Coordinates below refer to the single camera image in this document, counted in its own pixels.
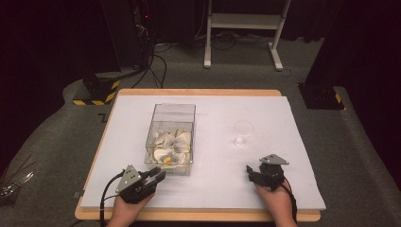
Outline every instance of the wooden table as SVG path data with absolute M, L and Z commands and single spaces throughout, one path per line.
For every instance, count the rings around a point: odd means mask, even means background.
M 281 96 L 277 90 L 236 90 L 236 89 L 122 89 L 119 96 Z M 88 178 L 83 187 L 85 190 L 96 163 L 97 150 Z M 76 209 L 78 219 L 99 219 L 98 208 L 81 207 L 80 197 Z M 112 208 L 105 209 L 105 219 L 112 216 Z M 317 221 L 321 217 L 319 210 L 298 210 L 299 221 Z M 144 208 L 138 220 L 153 221 L 272 221 L 264 209 L 186 209 L 186 208 Z

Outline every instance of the black curtain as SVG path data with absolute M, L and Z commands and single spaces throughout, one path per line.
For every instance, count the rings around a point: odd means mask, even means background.
M 28 136 L 64 104 L 65 86 L 81 79 L 65 45 L 64 23 L 61 1 L 0 3 L 0 172 Z
M 344 1 L 305 87 L 345 87 L 367 135 L 401 187 L 400 1 Z
M 318 41 L 329 31 L 343 0 L 292 0 L 282 38 Z

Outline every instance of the yellow and black tape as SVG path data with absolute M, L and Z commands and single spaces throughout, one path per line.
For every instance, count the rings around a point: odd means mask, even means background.
M 103 84 L 103 89 L 99 91 L 98 96 L 95 98 L 74 98 L 74 104 L 78 106 L 85 105 L 109 105 L 113 100 L 120 80 L 108 82 L 110 84 Z
M 338 103 L 341 103 L 341 97 L 339 94 L 336 93 L 336 100 Z

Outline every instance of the transparent cup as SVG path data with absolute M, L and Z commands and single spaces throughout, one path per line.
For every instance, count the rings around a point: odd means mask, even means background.
M 247 139 L 253 134 L 253 124 L 246 120 L 237 121 L 234 125 L 236 138 L 234 144 L 239 148 L 244 148 L 247 145 Z

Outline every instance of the white paper sheet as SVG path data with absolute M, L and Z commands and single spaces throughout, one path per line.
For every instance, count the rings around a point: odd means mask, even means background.
M 144 164 L 148 129 L 156 103 L 196 105 L 194 164 L 190 176 L 172 176 L 158 184 L 148 207 L 263 209 L 246 165 L 259 171 L 259 159 L 277 154 L 298 209 L 325 209 L 305 146 L 284 96 L 119 96 L 107 123 L 82 207 L 98 207 L 107 182 L 132 164 Z M 234 145 L 234 124 L 253 123 L 245 148 Z M 107 196 L 114 195 L 116 180 Z M 106 207 L 113 206 L 113 199 Z

